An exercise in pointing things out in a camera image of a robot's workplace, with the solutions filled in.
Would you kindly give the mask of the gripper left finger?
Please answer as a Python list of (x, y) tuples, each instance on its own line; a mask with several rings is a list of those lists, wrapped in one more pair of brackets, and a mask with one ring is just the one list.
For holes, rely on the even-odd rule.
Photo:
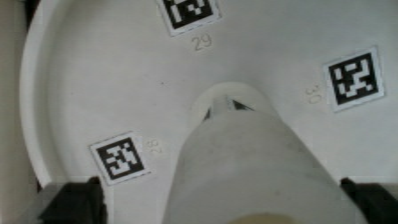
[(108, 224), (108, 211), (99, 178), (68, 182), (38, 214), (42, 224)]

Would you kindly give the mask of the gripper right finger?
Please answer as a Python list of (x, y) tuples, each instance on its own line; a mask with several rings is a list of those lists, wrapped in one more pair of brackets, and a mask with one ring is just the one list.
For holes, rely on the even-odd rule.
[(339, 187), (362, 212), (367, 224), (398, 224), (398, 198), (378, 183), (342, 178)]

